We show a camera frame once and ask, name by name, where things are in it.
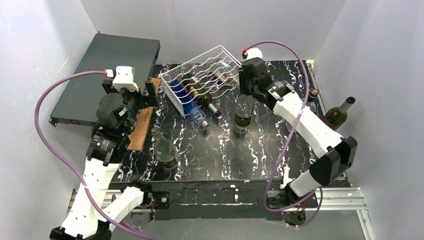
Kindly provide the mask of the clear short bottle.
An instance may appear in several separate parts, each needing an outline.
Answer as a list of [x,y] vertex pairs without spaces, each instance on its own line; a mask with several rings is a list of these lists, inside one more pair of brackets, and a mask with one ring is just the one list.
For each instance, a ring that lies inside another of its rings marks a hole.
[[246,130],[250,124],[254,112],[254,98],[252,95],[242,94],[237,100],[234,114],[235,127],[240,130]]

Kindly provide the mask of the dark green wine bottle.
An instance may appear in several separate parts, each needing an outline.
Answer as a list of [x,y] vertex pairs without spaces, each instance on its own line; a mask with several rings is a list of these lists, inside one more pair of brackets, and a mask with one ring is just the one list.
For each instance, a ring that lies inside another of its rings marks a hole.
[[205,88],[191,73],[187,73],[182,77],[181,85],[199,105],[208,108],[215,117],[219,117],[221,115],[221,111],[218,110],[214,104],[212,95],[205,90]]

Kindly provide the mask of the blue glass bottle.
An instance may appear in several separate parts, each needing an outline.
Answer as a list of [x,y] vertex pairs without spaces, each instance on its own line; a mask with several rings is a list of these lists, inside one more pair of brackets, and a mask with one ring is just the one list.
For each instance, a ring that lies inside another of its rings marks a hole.
[[183,85],[176,79],[169,83],[169,87],[172,91],[172,103],[180,112],[180,114],[186,118],[190,117],[193,122],[203,131],[206,131],[209,123],[206,120],[206,114],[196,104],[194,98],[185,90]]

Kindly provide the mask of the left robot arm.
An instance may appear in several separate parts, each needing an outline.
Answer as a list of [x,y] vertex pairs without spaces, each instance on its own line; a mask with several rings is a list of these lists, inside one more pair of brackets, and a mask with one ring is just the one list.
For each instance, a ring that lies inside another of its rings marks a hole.
[[139,112],[158,104],[157,86],[145,82],[145,92],[133,81],[105,80],[96,112],[97,122],[86,153],[83,183],[65,221],[51,230],[51,240],[109,240],[117,224],[135,208],[153,209],[157,203],[151,184],[133,180],[106,208],[109,185],[121,165],[135,131]]

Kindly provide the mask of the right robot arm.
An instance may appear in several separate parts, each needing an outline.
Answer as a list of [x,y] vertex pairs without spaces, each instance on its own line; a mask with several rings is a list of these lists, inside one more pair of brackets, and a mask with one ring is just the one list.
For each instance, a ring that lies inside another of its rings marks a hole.
[[281,192],[274,197],[268,196],[275,176],[271,174],[263,194],[263,205],[267,211],[282,213],[300,205],[352,166],[358,147],[356,139],[343,137],[328,127],[305,105],[289,83],[273,80],[262,58],[254,57],[242,62],[239,84],[242,94],[253,96],[289,122],[292,132],[299,133],[317,157],[308,170],[290,182],[284,181]]

